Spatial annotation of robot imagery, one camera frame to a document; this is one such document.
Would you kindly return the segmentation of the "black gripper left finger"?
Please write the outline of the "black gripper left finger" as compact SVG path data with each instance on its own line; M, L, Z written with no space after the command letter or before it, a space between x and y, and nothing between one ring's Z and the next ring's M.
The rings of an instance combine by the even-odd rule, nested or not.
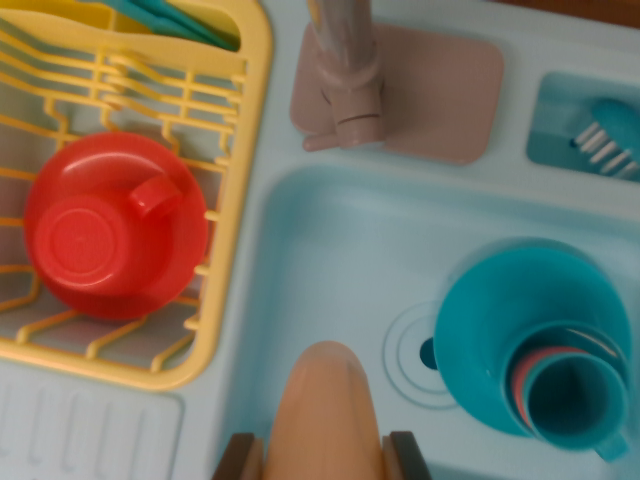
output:
M213 480L260 480L263 474L263 440L253 433L231 436L213 474Z

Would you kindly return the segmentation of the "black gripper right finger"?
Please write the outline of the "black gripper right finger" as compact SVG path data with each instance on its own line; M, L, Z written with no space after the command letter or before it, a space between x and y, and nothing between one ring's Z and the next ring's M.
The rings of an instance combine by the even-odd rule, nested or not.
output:
M387 480L431 480L427 464L410 431L393 431L382 439Z

